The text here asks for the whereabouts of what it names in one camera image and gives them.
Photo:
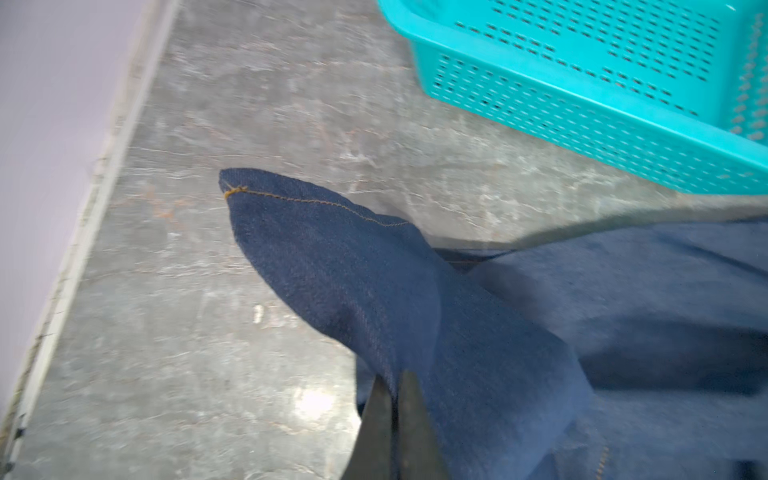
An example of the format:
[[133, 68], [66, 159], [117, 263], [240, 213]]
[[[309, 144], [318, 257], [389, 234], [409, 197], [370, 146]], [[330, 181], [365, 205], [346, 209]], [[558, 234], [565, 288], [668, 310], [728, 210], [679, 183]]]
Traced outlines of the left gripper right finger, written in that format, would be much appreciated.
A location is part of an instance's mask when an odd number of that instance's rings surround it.
[[404, 371], [400, 380], [398, 433], [400, 479], [449, 479], [419, 379], [411, 371]]

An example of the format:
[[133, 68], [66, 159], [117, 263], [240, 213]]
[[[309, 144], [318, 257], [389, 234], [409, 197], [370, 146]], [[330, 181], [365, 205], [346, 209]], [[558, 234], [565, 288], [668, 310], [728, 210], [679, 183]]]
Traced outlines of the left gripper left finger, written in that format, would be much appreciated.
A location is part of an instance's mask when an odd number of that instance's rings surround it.
[[342, 480], [391, 480], [393, 467], [393, 401], [385, 381], [377, 376], [363, 411], [352, 454]]

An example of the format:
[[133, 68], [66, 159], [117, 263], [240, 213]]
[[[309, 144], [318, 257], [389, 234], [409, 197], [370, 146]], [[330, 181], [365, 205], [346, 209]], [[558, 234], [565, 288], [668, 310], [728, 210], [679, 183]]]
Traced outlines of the dark blue denim trousers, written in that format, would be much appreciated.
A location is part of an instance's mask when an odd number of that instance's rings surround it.
[[767, 222], [431, 247], [320, 186], [224, 169], [234, 238], [306, 323], [420, 383], [455, 479], [763, 479]]

